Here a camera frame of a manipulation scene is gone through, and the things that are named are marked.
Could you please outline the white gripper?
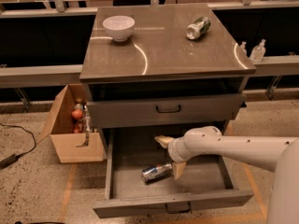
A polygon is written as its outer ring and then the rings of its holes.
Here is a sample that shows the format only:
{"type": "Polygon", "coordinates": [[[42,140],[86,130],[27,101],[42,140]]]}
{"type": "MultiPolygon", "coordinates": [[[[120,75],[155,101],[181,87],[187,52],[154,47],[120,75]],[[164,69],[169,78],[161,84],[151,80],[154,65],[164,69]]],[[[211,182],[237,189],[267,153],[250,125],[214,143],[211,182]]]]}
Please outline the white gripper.
{"type": "Polygon", "coordinates": [[[184,144],[184,139],[173,138],[170,136],[157,135],[154,137],[155,141],[159,143],[163,148],[168,148],[169,157],[174,161],[173,176],[176,180],[181,178],[184,169],[186,167],[185,161],[188,160],[187,149],[184,144]]]}

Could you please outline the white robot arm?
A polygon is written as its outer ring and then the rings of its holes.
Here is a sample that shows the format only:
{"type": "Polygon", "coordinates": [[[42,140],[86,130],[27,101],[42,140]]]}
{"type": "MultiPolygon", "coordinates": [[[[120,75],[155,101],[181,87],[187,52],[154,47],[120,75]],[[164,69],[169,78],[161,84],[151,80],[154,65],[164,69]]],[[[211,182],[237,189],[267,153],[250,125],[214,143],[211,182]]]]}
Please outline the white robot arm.
{"type": "Polygon", "coordinates": [[[175,165],[175,177],[184,165],[199,155],[219,155],[268,170],[274,174],[267,224],[299,224],[299,138],[226,136],[214,126],[194,128],[173,138],[158,135],[155,140],[175,165]]]}

